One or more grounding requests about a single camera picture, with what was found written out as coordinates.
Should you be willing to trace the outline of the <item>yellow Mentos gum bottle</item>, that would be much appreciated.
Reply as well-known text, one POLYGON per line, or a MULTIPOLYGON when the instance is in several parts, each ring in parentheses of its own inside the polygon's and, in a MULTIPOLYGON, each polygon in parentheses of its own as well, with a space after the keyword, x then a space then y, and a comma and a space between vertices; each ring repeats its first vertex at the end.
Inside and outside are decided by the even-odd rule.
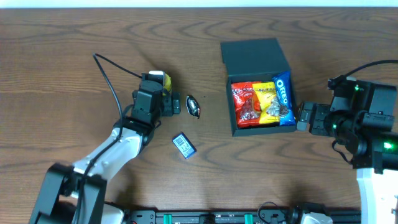
POLYGON ((171 92, 172 92, 172 80, 168 74, 164 73, 164 85, 163 85, 162 95, 167 96, 171 92))

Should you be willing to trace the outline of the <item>blue Oreo cookie pack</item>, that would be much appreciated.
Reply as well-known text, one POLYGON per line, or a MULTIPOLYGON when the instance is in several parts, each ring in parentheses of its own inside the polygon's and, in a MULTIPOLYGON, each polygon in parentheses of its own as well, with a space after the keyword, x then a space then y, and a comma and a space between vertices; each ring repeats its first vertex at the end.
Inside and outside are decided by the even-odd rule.
POLYGON ((282 72, 273 77, 277 99, 279 102, 279 124, 281 126, 296 125, 294 107, 292 104, 292 88, 290 72, 282 72))

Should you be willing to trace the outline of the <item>yellow Hacks candy bag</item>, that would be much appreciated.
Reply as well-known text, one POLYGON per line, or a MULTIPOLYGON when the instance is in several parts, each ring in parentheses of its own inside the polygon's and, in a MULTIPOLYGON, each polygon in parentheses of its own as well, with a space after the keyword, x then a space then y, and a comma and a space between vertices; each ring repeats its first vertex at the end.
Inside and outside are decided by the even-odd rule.
POLYGON ((255 83, 252 87, 261 108, 259 124, 279 123, 280 105, 274 82, 255 83))

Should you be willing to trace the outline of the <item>red candy bag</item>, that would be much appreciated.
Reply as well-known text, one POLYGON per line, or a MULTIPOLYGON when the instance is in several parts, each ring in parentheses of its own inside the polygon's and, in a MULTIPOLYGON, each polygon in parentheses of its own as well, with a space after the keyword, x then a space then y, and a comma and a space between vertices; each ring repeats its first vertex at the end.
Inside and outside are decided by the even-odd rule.
POLYGON ((236 122, 239 129, 259 126, 261 107, 253 88, 259 82, 240 82, 231 85, 236 122))

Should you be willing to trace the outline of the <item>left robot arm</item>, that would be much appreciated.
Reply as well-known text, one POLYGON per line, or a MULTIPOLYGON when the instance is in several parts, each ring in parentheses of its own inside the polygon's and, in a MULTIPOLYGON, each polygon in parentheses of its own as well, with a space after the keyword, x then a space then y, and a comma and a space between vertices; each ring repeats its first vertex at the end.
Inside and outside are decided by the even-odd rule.
POLYGON ((180 112, 180 95, 163 71, 142 76, 139 89, 109 137, 70 166, 46 172, 30 223, 127 223, 129 212, 105 201, 108 182, 151 142, 160 118, 180 112))

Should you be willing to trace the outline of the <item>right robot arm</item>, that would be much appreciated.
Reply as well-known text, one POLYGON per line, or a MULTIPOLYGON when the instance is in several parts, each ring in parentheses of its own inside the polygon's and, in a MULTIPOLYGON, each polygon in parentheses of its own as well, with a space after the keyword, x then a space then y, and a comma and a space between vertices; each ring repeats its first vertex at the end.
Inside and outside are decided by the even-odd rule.
POLYGON ((329 105, 304 101, 297 129, 334 139, 352 155, 362 223, 397 223, 397 133, 392 132, 397 88, 336 77, 329 105))

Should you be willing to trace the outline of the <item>black crumpled candy wrapper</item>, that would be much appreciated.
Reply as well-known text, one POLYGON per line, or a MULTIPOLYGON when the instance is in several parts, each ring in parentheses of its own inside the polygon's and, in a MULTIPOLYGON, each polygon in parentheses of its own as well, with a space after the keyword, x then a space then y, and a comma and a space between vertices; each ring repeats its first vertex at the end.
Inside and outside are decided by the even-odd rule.
POLYGON ((187 95, 186 97, 186 107, 190 115, 200 118, 200 106, 197 100, 192 95, 187 95))

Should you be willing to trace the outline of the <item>blue small carton box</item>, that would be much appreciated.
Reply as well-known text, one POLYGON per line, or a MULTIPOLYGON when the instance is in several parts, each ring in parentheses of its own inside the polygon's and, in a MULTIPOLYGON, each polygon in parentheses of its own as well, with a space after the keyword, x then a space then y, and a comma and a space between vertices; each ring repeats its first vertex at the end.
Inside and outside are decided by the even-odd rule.
POLYGON ((195 146, 190 142, 184 133, 179 133, 172 139, 175 147, 185 159, 191 158, 196 152, 195 146))

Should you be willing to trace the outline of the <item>black open box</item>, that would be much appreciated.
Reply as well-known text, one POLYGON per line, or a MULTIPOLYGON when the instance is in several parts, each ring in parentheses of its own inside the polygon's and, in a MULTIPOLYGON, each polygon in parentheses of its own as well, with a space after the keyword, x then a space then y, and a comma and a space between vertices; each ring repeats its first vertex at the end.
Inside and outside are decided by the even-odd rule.
POLYGON ((292 126, 258 126, 239 128, 237 125, 231 85, 241 82, 271 82, 274 76, 291 72, 288 61, 276 38, 222 42, 221 55, 226 67, 226 98, 233 137, 260 134, 292 133, 292 126))

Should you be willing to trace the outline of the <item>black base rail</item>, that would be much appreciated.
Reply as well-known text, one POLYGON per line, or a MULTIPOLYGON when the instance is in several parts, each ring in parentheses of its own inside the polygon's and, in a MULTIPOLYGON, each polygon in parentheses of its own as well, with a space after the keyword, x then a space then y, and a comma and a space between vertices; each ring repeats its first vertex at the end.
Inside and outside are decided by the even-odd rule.
POLYGON ((361 211, 352 208, 327 208, 304 202, 292 208, 265 202, 256 210, 128 210, 127 224, 287 224, 287 223, 361 223, 361 211))

